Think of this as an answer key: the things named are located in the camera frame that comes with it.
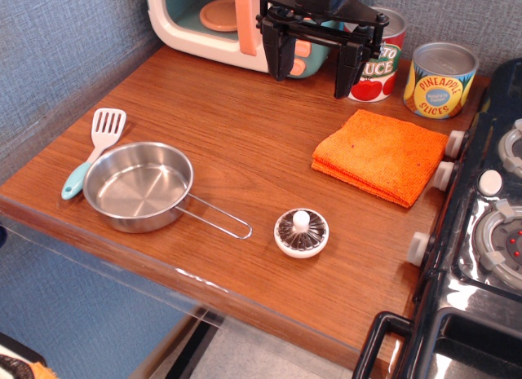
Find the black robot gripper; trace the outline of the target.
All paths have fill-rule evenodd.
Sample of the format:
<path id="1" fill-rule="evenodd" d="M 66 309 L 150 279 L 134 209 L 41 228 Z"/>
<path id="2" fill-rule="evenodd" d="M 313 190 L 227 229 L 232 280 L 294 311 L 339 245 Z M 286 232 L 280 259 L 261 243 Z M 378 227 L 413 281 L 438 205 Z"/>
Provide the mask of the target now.
<path id="1" fill-rule="evenodd" d="M 297 39 L 311 37 L 315 32 L 327 42 L 341 37 L 338 30 L 329 31 L 325 22 L 346 22 L 367 27 L 368 37 L 362 42 L 348 41 L 338 46 L 334 97 L 349 96 L 370 58 L 378 58 L 383 45 L 383 31 L 389 19 L 359 0 L 259 0 L 257 27 L 263 36 L 263 48 L 269 74 L 278 82 L 294 67 Z"/>

